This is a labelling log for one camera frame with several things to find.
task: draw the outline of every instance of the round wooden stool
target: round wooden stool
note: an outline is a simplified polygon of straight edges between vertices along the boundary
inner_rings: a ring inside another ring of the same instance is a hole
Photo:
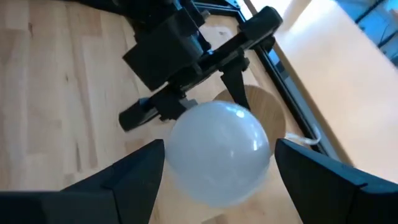
[[[286,119],[282,106],[272,94],[258,86],[245,85],[244,90],[251,113],[266,131],[270,149],[274,153],[276,140],[284,138],[286,134]],[[214,100],[234,102],[228,90],[222,91]]]

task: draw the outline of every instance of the wooden table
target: wooden table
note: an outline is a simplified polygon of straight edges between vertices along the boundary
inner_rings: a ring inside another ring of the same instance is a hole
[[[262,4],[274,6],[284,18],[275,51],[341,159],[398,183],[393,64],[334,1]]]
[[[216,48],[237,32],[230,17],[201,28]],[[134,46],[124,18],[58,1],[0,1],[0,188],[59,190],[166,138],[173,122],[153,120],[124,133],[118,113],[151,92],[122,56]],[[254,52],[244,82],[282,103]],[[220,74],[189,92],[210,101],[224,90]],[[300,134],[282,105],[287,130]],[[151,223],[300,223],[274,158],[266,185],[240,206],[212,209],[170,180],[167,165]]]

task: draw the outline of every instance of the white balloon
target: white balloon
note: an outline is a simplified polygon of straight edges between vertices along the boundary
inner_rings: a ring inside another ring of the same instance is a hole
[[[248,110],[212,101],[179,117],[165,156],[178,185],[195,200],[227,207],[255,192],[271,152],[264,129]]]

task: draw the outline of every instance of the balloon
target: balloon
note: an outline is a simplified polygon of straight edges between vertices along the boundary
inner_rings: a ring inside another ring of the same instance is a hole
[[[263,182],[271,151],[248,110],[212,101],[179,117],[165,157],[180,188],[211,207],[227,207],[247,199]]]

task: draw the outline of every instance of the black metal frame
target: black metal frame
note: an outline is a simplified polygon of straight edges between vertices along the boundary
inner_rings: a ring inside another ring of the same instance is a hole
[[[201,11],[207,10],[210,12],[210,14],[213,15],[234,17],[239,24],[242,24],[246,21],[240,9],[234,9],[232,7],[219,6],[215,4],[205,4],[201,2],[195,2],[195,5],[199,10]],[[317,135],[312,129],[312,124],[309,123],[308,120],[305,118],[305,115],[300,109],[299,104],[296,102],[292,93],[289,91],[289,88],[285,84],[282,75],[280,74],[276,66],[272,63],[271,59],[269,58],[267,51],[265,51],[260,46],[256,47],[254,51],[259,57],[262,65],[266,69],[271,80],[274,82],[275,87],[277,88],[279,94],[281,95],[288,109],[292,113],[294,119],[296,120],[299,128],[302,130],[304,136],[307,138],[316,139]],[[321,144],[312,146],[312,149],[314,151],[328,155],[327,151]]]

